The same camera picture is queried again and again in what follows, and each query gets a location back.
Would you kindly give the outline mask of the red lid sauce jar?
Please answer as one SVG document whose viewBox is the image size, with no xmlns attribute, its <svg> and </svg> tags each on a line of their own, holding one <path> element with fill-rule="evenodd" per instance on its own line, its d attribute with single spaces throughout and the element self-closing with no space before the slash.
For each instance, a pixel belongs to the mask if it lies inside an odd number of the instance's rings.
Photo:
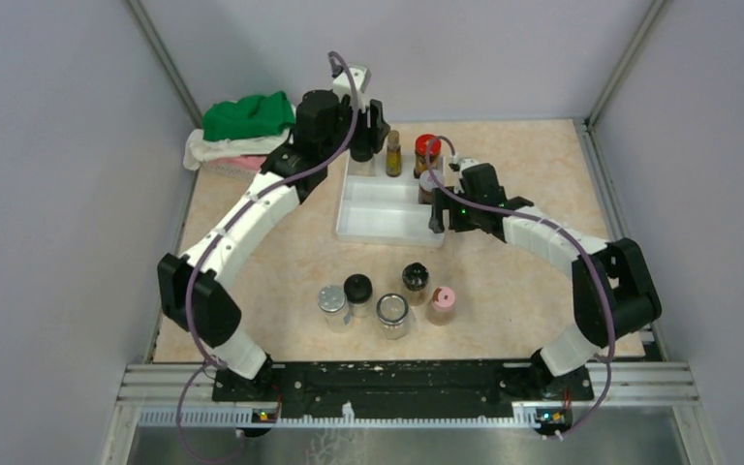
<svg viewBox="0 0 744 465">
<path fill-rule="evenodd" d="M 423 134 L 415 139 L 415 164 L 413 169 L 415 179 L 419 179 L 427 170 L 438 168 L 441 147 L 442 143 L 432 134 Z"/>
</svg>

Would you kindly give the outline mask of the white lid sauce jar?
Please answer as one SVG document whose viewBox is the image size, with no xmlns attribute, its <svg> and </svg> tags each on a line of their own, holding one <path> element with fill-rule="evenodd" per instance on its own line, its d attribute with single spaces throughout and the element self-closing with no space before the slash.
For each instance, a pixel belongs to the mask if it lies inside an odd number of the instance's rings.
<svg viewBox="0 0 744 465">
<path fill-rule="evenodd" d="M 431 204 L 434 200 L 435 180 L 444 183 L 444 176 L 440 170 L 426 170 L 418 178 L 418 203 Z"/>
</svg>

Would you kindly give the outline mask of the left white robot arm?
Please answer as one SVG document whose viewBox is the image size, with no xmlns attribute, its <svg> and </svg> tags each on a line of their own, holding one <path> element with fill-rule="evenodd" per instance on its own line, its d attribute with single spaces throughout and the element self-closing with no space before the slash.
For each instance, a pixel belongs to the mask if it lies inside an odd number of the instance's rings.
<svg viewBox="0 0 744 465">
<path fill-rule="evenodd" d="M 235 373 L 249 400 L 270 392 L 268 354 L 241 326 L 228 287 L 266 235 L 301 206 L 344 151 L 366 162 L 383 148 L 390 127 L 377 99 L 332 90 L 304 94 L 295 124 L 265 159 L 249 188 L 216 227 L 180 255 L 157 264 L 164 317 L 189 333 L 214 366 Z"/>
</svg>

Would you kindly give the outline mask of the black cap sesame jar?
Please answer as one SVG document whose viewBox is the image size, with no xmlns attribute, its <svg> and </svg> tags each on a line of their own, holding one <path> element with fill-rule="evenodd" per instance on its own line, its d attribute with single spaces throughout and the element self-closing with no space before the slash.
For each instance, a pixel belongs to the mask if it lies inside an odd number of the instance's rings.
<svg viewBox="0 0 744 465">
<path fill-rule="evenodd" d="M 347 174 L 351 176 L 374 177 L 376 174 L 375 152 L 369 148 L 351 148 Z"/>
</svg>

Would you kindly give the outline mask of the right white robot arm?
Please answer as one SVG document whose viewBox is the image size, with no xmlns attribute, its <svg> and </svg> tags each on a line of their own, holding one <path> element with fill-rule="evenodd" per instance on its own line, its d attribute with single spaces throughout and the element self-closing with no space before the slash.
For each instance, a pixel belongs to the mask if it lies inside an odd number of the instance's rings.
<svg viewBox="0 0 744 465">
<path fill-rule="evenodd" d="M 532 201 L 509 198 L 488 163 L 453 165 L 456 183 L 427 177 L 434 233 L 480 230 L 523 248 L 561 271 L 572 283 L 573 323 L 535 351 L 531 390 L 554 399 L 569 384 L 568 373 L 601 350 L 614 352 L 619 338 L 658 320 L 663 313 L 656 286 L 639 245 L 624 237 L 609 241 L 567 228 Z"/>
</svg>

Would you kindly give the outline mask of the gold cap yellow bottle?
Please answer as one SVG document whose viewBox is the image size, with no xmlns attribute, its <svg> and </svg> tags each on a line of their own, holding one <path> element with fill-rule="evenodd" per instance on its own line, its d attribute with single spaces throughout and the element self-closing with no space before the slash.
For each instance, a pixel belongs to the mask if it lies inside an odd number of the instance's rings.
<svg viewBox="0 0 744 465">
<path fill-rule="evenodd" d="M 402 154 L 400 133 L 397 130 L 391 130 L 387 135 L 386 145 L 386 175 L 398 177 L 402 172 Z"/>
</svg>

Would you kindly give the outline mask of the white divided plastic tray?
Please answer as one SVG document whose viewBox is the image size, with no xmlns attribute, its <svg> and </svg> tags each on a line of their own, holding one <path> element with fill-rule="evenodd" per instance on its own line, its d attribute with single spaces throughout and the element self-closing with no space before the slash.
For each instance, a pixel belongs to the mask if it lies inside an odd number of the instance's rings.
<svg viewBox="0 0 744 465">
<path fill-rule="evenodd" d="M 419 181 L 405 171 L 386 175 L 386 154 L 374 156 L 374 177 L 351 176 L 345 168 L 335 232 L 341 241 L 439 248 L 444 236 L 428 228 L 431 206 L 419 204 Z"/>
</svg>

